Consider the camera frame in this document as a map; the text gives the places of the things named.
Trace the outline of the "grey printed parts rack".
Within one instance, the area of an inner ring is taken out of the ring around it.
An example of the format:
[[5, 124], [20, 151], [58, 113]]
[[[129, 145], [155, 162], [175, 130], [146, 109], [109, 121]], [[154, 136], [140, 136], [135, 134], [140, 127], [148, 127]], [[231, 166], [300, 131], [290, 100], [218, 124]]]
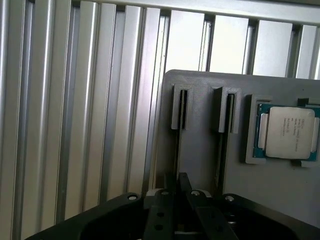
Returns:
[[257, 107], [320, 108], [320, 80], [170, 70], [162, 81], [155, 186], [187, 173], [191, 187], [273, 208], [320, 200], [315, 162], [253, 157]]

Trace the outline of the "silver CPU on green board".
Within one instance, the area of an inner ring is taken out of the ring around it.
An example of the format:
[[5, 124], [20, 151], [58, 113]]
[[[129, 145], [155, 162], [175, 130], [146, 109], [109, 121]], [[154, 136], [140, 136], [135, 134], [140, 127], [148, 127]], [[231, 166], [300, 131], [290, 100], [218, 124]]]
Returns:
[[257, 105], [254, 158], [316, 162], [320, 107]]

